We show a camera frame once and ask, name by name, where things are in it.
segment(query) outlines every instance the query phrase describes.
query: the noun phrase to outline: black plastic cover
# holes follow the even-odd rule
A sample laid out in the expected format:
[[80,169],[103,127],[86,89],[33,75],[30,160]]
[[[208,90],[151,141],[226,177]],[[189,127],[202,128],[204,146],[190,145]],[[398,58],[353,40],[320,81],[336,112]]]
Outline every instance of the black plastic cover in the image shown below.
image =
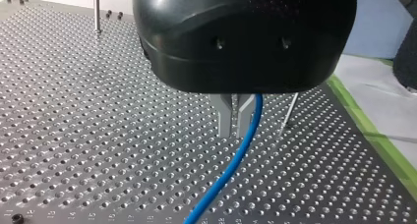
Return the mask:
[[154,73],[202,93],[284,93],[328,78],[356,0],[134,0]]

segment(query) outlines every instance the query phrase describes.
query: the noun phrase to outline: cable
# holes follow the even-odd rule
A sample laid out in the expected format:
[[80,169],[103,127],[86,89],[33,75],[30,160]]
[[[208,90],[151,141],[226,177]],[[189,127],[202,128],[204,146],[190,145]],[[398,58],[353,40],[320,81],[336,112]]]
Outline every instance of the cable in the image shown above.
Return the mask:
[[252,139],[254,138],[258,125],[260,124],[263,104],[262,95],[256,94],[255,114],[252,119],[251,126],[249,127],[246,136],[243,138],[242,144],[237,150],[236,155],[224,171],[223,175],[211,186],[211,188],[208,190],[206,195],[203,196],[199,203],[197,203],[196,208],[190,213],[190,215],[184,221],[184,224],[195,224],[199,220],[211,202],[215,199],[218,193],[220,193],[221,189],[223,189],[223,187],[235,173],[236,169],[239,167],[243,157],[246,154],[246,151],[249,148],[249,145],[251,144]]

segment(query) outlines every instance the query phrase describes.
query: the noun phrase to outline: metal rod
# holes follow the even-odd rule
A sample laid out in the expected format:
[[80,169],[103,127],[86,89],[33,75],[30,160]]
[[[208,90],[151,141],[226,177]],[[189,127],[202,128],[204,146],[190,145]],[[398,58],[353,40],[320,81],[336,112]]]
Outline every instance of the metal rod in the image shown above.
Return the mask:
[[94,0],[95,32],[101,33],[100,29],[100,0]]
[[297,103],[297,99],[298,99],[298,93],[295,93],[294,96],[292,97],[291,104],[289,105],[288,112],[285,115],[285,119],[284,119],[284,121],[281,124],[281,128],[279,130],[279,135],[278,135],[279,137],[281,137],[281,135],[282,135],[282,133],[284,131],[284,128],[286,127],[286,125],[288,123],[288,120],[291,117],[292,111],[294,111],[294,106]]

